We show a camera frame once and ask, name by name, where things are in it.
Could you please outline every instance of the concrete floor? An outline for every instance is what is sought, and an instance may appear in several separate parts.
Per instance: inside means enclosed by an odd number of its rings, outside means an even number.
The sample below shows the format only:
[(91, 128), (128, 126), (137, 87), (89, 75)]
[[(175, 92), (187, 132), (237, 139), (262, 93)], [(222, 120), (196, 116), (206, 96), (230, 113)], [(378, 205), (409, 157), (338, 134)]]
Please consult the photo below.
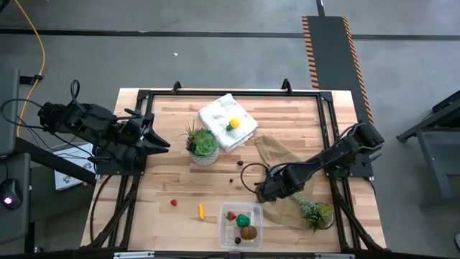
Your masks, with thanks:
[[(460, 1), (323, 0), (326, 15), (349, 19), (353, 33), (460, 35)], [(127, 29), (209, 32), (302, 32), (300, 17), (317, 15), (314, 0), (23, 0), (40, 28)], [(27, 27), (13, 3), (0, 26)], [(33, 99), (67, 102), (69, 85), (82, 83), (80, 97), (113, 108), (121, 87), (311, 88), (302, 39), (172, 37), (42, 37), (45, 80)], [(430, 107), (459, 90), (460, 42), (356, 41), (377, 129), (386, 139), (374, 162), (377, 203), (388, 248), (398, 252), (460, 258), (454, 233), (460, 209), (421, 211), (437, 194), (418, 143), (395, 135), (423, 118)], [(0, 65), (36, 73), (41, 56), (33, 36), (0, 36)], [(21, 93), (28, 91), (22, 86)], [(38, 123), (28, 107), (25, 120)], [(27, 132), (24, 137), (30, 140)], [(59, 144), (42, 134), (49, 145)], [(48, 250), (80, 245), (88, 207), (42, 222), (37, 244)], [(20, 252), (0, 249), (0, 253)]]

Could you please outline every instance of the red berry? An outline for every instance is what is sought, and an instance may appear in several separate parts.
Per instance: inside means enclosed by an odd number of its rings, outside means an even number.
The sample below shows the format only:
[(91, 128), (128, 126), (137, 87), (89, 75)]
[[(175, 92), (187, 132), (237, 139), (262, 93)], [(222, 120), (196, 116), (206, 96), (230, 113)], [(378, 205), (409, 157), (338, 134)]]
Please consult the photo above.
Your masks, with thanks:
[(233, 212), (227, 212), (227, 215), (225, 216), (225, 218), (228, 219), (229, 221), (232, 221), (236, 219), (236, 215)]

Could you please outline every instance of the folded towel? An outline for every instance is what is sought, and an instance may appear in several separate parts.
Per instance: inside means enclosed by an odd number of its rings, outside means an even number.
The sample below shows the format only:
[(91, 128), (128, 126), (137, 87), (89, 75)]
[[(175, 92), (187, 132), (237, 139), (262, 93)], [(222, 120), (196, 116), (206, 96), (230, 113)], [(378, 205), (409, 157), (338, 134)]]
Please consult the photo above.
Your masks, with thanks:
[[(226, 152), (243, 145), (257, 128), (255, 119), (233, 99), (231, 94), (226, 94), (206, 105), (198, 111), (198, 116)], [(226, 131), (233, 117), (238, 117), (241, 124), (236, 129)]]

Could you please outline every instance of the yellow ball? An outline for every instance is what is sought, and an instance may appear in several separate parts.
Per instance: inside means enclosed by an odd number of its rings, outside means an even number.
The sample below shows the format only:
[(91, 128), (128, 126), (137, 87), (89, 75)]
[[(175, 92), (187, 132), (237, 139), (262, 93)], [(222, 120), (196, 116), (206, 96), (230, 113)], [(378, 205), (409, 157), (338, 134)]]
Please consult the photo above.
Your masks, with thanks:
[(234, 118), (231, 118), (230, 119), (230, 126), (234, 129), (236, 129), (237, 127), (239, 127), (239, 125), (241, 124), (241, 120), (239, 120), (239, 118), (237, 117), (234, 117)]

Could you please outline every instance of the clear plastic container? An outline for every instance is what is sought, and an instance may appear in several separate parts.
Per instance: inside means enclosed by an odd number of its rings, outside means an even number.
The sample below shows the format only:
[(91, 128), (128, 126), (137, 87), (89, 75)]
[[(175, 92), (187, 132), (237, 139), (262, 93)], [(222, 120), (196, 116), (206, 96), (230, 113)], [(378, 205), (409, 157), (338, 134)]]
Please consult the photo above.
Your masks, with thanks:
[[(236, 220), (229, 221), (225, 218), (228, 212), (233, 212), (238, 217), (244, 214), (251, 219), (251, 226), (257, 230), (257, 236), (253, 240), (244, 240), (241, 238), (241, 227), (236, 225)], [(247, 202), (225, 202), (221, 206), (218, 221), (218, 241), (221, 247), (231, 250), (256, 250), (262, 247), (263, 238), (263, 210), (260, 204)], [(235, 238), (240, 237), (241, 243), (236, 244)]]

